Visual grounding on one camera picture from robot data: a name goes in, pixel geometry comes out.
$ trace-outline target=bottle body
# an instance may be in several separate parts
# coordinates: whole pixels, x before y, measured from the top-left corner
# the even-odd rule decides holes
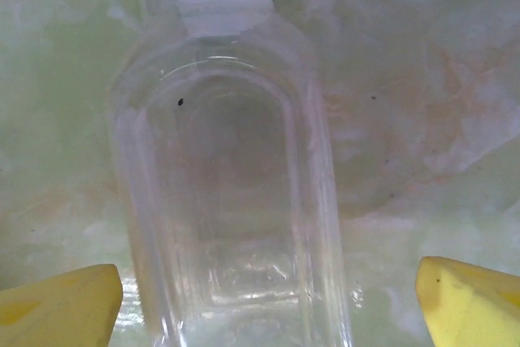
[[[110,95],[154,343],[348,345],[312,51],[268,3],[177,1]]]

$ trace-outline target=white marble background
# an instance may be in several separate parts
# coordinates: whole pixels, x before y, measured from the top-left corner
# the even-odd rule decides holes
[[[438,254],[520,274],[520,0],[278,0],[323,60],[356,347],[432,346]],[[0,0],[0,289],[94,262],[145,346],[103,100],[139,0]]]

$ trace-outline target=yellow plastic piece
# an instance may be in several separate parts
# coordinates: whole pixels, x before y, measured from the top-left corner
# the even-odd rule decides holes
[[[117,268],[100,265],[0,292],[0,346],[107,347],[121,307]]]
[[[428,257],[415,289],[435,347],[520,347],[520,277]]]

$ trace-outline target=green marble background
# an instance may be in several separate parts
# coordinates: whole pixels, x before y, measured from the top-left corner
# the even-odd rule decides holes
[[[356,347],[432,346],[437,254],[520,274],[520,0],[278,0],[322,59]],[[140,0],[0,0],[0,289],[114,262],[147,345],[103,101]]]

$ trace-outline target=bottle neck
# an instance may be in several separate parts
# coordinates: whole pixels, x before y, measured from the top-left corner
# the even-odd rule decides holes
[[[235,36],[274,12],[272,0],[166,0],[180,13],[192,37]]]

